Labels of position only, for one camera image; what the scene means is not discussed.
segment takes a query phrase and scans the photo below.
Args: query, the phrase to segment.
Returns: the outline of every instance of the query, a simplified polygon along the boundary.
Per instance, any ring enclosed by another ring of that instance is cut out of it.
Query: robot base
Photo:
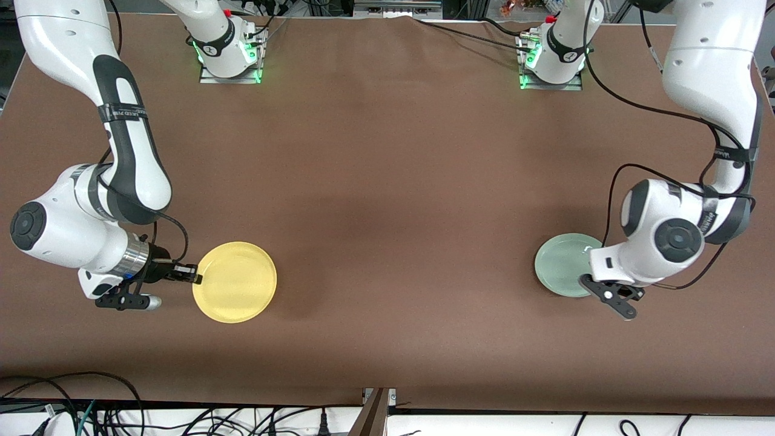
[[[199,83],[233,83],[242,85],[252,85],[261,83],[261,78],[264,75],[264,58],[267,56],[267,38],[269,37],[269,30],[264,29],[255,36],[255,47],[246,49],[246,56],[255,56],[256,63],[250,65],[241,74],[238,74],[231,78],[220,78],[207,68],[202,66],[199,73]]]
[[[570,81],[563,84],[554,84],[541,80],[527,64],[535,62],[541,51],[541,45],[536,40],[534,32],[523,32],[521,36],[516,36],[517,47],[528,47],[531,52],[525,53],[517,51],[517,62],[519,65],[519,87],[520,89],[544,89],[551,91],[581,91],[581,72],[576,73]]]

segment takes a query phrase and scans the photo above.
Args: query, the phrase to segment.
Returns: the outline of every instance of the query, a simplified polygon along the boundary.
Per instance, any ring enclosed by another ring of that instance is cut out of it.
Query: green led light
[[[536,43],[536,47],[530,50],[530,54],[528,55],[527,65],[529,68],[536,67],[536,63],[538,62],[538,56],[540,55],[541,55],[541,44]]]

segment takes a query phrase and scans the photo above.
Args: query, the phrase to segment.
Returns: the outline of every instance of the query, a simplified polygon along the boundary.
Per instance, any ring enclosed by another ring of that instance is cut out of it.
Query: table surface
[[[277,293],[232,325],[202,314],[181,283],[143,288],[164,300],[156,312],[99,310],[75,270],[0,238],[3,374],[110,371],[148,400],[358,403],[362,387],[391,386],[408,407],[775,410],[772,116],[751,227],[697,285],[649,289],[623,322],[596,299],[545,290],[536,251],[556,234],[601,236],[620,164],[696,180],[712,153],[707,127],[616,102],[586,72],[582,92],[520,90],[509,49],[406,18],[293,19],[270,41],[260,85],[200,85],[176,17],[122,18],[122,59],[173,183],[168,213],[191,235],[187,261],[257,244],[277,266]],[[671,33],[652,31],[662,54]],[[595,46],[613,89],[678,109],[638,26],[604,26]],[[25,60],[0,144],[7,223],[107,143],[92,104]],[[645,177],[623,176],[615,205]],[[181,249],[168,223],[158,241]],[[129,397],[109,382],[66,387]]]

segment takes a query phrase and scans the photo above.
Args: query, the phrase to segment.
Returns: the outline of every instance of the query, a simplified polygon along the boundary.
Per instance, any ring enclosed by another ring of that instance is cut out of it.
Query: yellow plate
[[[199,262],[200,285],[193,285],[199,309],[222,323],[241,323],[261,313],[277,287],[277,270],[266,251],[247,242],[229,242]]]

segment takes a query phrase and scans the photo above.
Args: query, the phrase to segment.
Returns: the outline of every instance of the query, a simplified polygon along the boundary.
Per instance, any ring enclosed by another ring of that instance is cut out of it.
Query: light green plate
[[[585,234],[561,234],[548,240],[536,254],[536,275],[546,288],[561,296],[590,295],[579,285],[579,276],[592,272],[589,250],[599,240]]]

